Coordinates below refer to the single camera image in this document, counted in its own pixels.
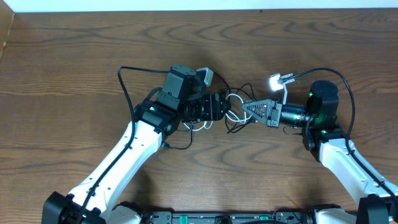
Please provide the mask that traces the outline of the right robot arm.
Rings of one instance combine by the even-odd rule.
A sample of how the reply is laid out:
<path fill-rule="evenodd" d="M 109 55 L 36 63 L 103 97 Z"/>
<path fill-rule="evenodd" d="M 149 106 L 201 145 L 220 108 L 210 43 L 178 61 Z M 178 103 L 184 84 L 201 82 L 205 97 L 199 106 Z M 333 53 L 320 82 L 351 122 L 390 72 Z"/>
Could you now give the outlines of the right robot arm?
<path fill-rule="evenodd" d="M 386 180 L 357 150 L 336 122 L 338 88 L 320 80 L 310 87 L 306 105 L 267 98 L 243 104 L 244 112 L 270 128 L 301 128 L 305 149 L 341 182 L 358 205 L 355 215 L 336 205 L 304 213 L 302 223 L 389 223 L 397 220 L 397 186 Z"/>

